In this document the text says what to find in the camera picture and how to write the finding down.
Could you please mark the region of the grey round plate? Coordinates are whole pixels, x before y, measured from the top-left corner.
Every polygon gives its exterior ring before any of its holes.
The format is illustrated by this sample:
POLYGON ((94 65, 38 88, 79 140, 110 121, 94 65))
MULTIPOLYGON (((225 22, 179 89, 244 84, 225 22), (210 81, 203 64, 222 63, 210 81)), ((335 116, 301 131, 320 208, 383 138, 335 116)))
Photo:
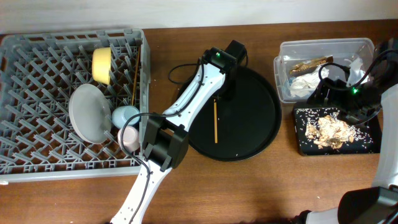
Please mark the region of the grey round plate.
POLYGON ((80 85, 70 97, 68 114, 74 131, 82 140, 92 144, 107 140, 105 132, 112 128, 111 110, 97 87, 80 85))

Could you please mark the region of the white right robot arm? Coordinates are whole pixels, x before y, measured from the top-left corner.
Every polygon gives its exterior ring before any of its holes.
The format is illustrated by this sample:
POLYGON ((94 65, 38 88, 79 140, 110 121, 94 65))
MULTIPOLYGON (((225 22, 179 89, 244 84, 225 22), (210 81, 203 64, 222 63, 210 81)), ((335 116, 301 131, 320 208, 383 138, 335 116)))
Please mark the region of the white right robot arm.
POLYGON ((302 211, 292 223, 397 223, 397 39, 381 42, 363 77, 352 85, 321 78, 307 103, 332 106, 348 124, 384 113, 379 162, 370 188, 343 195, 329 210, 302 211))

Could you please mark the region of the pink plastic cup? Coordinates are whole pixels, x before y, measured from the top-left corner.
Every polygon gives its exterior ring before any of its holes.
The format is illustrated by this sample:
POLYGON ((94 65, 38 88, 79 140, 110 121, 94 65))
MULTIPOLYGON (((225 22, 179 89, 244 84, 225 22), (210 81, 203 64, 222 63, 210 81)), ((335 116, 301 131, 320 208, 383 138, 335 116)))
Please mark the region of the pink plastic cup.
POLYGON ((129 152, 135 152, 140 148, 139 132, 132 126, 127 126, 124 130, 123 144, 129 152))

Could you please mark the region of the food scraps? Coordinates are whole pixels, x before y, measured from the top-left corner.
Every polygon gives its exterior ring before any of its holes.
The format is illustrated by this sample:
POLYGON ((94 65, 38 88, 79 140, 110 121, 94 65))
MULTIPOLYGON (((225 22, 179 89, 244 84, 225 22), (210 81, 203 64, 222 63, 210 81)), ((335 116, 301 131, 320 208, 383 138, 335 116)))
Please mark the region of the food scraps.
POLYGON ((305 136, 319 149, 330 147, 339 149, 344 143, 353 143, 356 130, 346 122, 338 120, 330 115, 318 119, 315 126, 308 123, 305 136))

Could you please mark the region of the round black tray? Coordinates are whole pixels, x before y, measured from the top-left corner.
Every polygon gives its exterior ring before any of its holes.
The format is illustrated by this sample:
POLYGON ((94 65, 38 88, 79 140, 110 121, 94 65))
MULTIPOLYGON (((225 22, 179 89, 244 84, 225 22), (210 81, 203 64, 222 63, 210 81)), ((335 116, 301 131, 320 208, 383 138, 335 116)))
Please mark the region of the round black tray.
POLYGON ((218 161, 240 161, 262 152, 277 136, 282 121, 274 87, 260 74, 239 67, 232 100, 217 100, 218 144, 215 144, 213 98, 196 115, 189 144, 218 161))

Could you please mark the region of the blue plastic cup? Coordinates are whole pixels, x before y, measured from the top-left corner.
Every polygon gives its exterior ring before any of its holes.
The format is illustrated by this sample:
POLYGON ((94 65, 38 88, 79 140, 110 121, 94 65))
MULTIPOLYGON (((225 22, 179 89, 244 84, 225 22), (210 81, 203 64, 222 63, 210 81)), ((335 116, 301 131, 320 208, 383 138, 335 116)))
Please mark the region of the blue plastic cup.
POLYGON ((120 106, 113 111, 112 122, 115 127, 121 129, 128 119, 137 114, 139 114, 139 110, 135 106, 120 106))

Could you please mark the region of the wooden chopstick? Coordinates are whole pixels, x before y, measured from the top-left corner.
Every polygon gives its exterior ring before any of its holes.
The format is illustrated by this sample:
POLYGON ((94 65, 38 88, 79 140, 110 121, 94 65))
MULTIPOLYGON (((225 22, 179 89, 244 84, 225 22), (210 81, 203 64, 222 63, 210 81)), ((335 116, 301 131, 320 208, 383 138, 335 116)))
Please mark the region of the wooden chopstick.
POLYGON ((136 57, 136 65, 135 65, 135 72, 134 72, 134 83, 132 89, 132 97, 131 97, 131 105, 135 105, 135 97, 136 97, 136 88, 137 88, 137 77, 139 71, 139 64, 141 59, 141 47, 138 47, 137 57, 136 57))
POLYGON ((213 117, 214 117, 214 136, 215 144, 218 144, 218 116, 217 116, 217 102, 216 99, 213 100, 213 117))

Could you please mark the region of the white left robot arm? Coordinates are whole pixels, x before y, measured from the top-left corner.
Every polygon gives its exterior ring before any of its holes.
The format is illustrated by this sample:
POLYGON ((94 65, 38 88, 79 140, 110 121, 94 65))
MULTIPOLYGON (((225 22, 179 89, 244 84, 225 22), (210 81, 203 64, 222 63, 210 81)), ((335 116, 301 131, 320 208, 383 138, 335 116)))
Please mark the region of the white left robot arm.
POLYGON ((172 106, 162 114, 138 114, 139 118, 147 117, 142 155, 134 158, 141 168, 111 224, 142 222, 159 185, 185 157, 188 132, 196 115, 212 96, 227 91, 237 68, 246 59, 247 50, 237 40, 232 40, 224 50, 206 50, 195 63, 189 85, 172 106))

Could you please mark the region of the white napkin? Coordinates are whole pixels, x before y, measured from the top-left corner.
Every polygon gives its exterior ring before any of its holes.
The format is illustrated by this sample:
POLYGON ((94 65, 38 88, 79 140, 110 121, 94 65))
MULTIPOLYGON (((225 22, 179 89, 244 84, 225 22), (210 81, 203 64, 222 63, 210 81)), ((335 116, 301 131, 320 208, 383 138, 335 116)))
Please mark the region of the white napkin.
POLYGON ((292 80, 290 85, 290 95, 292 97, 308 98, 316 89, 320 82, 318 66, 312 73, 301 75, 292 80))

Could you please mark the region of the yellow bowl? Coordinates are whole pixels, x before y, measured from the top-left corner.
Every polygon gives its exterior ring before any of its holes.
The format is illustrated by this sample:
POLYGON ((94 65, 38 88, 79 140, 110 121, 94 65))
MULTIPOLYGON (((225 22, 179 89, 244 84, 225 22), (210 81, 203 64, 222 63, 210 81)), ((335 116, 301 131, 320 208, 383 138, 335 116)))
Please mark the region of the yellow bowl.
POLYGON ((94 81, 109 85, 111 70, 111 48, 99 48, 94 50, 92 59, 92 76, 94 81))

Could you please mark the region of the grey dishwasher rack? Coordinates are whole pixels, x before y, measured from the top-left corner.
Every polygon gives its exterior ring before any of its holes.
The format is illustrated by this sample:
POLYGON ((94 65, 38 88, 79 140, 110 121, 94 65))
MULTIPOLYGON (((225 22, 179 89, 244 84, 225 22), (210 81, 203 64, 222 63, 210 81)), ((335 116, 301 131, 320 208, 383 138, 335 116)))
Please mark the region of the grey dishwasher rack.
POLYGON ((111 109, 149 109, 150 47, 143 30, 87 30, 7 35, 1 41, 1 183, 136 175, 138 163, 118 146, 116 128, 92 144, 74 131, 72 93, 94 84, 94 50, 110 47, 111 83, 96 83, 111 109))

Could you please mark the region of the black rectangular tray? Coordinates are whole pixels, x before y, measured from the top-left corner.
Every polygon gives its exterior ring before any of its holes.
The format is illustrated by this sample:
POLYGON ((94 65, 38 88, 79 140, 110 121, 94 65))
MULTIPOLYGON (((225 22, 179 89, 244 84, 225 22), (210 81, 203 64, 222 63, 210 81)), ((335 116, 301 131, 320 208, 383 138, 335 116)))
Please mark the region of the black rectangular tray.
POLYGON ((354 126, 356 131, 353 142, 346 141, 338 149, 332 147, 319 148, 313 139, 306 137, 307 126, 311 124, 319 128, 319 118, 330 115, 337 118, 340 111, 337 108, 308 105, 304 102, 294 104, 293 111, 295 133, 299 153, 303 156, 321 156, 334 154, 372 154, 379 153, 381 147, 382 131, 378 118, 375 116, 366 123, 354 126))

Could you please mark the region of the gold snack wrapper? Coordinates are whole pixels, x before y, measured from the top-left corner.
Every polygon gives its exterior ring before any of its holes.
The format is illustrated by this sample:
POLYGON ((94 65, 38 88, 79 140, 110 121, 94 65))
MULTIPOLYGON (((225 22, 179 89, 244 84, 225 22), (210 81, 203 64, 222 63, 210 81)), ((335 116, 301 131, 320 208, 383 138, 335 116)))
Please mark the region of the gold snack wrapper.
POLYGON ((308 73, 314 72, 319 65, 323 65, 329 62, 333 62, 333 56, 324 56, 320 58, 305 60, 303 62, 294 65, 290 69, 289 74, 292 75, 293 77, 306 75, 308 73))

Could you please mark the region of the clear plastic bin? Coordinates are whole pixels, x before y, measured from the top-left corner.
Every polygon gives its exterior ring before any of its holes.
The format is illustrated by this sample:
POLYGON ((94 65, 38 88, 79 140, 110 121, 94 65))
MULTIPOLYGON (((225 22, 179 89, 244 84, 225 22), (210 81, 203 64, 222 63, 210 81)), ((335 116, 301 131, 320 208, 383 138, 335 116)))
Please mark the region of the clear plastic bin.
POLYGON ((349 66, 354 61, 361 62, 359 68, 366 72, 369 68, 375 46, 368 38, 318 39, 284 42, 280 54, 274 59, 274 75, 279 100, 282 103, 306 102, 314 88, 293 89, 292 67, 322 56, 332 56, 339 65, 349 66))

